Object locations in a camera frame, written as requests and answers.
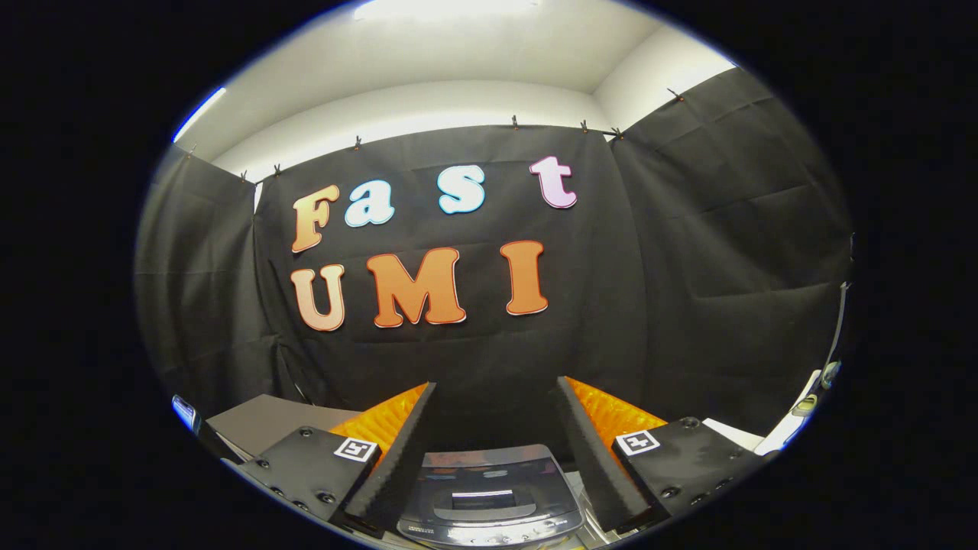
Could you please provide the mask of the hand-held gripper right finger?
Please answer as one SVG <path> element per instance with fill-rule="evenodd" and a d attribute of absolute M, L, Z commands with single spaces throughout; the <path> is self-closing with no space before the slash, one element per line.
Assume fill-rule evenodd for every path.
<path fill-rule="evenodd" d="M 687 516 L 769 463 L 698 418 L 667 422 L 565 376 L 556 381 L 556 405 L 594 518 L 607 532 Z"/>

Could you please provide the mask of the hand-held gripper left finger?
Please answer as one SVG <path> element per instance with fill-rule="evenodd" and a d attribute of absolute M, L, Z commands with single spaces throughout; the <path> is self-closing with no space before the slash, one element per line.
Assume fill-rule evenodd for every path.
<path fill-rule="evenodd" d="M 333 429 L 308 425 L 238 466 L 238 476 L 340 535 L 394 532 L 425 457 L 436 410 L 426 382 Z"/>

